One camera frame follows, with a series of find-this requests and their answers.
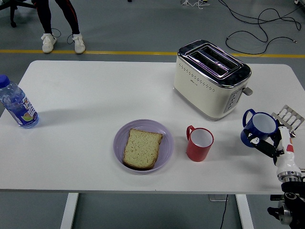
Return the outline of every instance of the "white sneaker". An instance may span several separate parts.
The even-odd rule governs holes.
[[[82,35],[73,34],[72,36],[75,43],[75,52],[78,54],[82,54],[86,49],[84,41],[82,40]]]
[[[57,41],[56,37],[54,37],[50,33],[44,33],[41,39],[43,40],[42,51],[44,53],[50,53],[51,51],[53,51],[54,44]]]

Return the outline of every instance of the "yellow floor line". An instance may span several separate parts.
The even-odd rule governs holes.
[[[42,50],[0,50],[0,53],[43,53]],[[73,50],[53,50],[56,54],[75,54]],[[176,56],[177,52],[135,52],[135,51],[85,51],[83,54],[109,54],[109,55],[169,55]],[[267,58],[305,58],[305,55],[294,54],[260,54],[249,55],[243,53],[232,53],[236,57],[267,57]]]

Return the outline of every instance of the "white toaster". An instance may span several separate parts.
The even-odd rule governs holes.
[[[211,119],[220,119],[236,107],[251,76],[248,65],[204,40],[177,53],[174,87]]]

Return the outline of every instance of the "chair wheel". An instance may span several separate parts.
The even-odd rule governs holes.
[[[10,25],[11,25],[13,28],[15,28],[15,27],[17,26],[17,24],[16,24],[14,21],[12,21],[12,22],[10,23]]]

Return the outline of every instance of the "water bottle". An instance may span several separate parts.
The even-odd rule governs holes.
[[[0,101],[19,126],[31,128],[39,121],[39,116],[25,93],[6,75],[0,75]]]

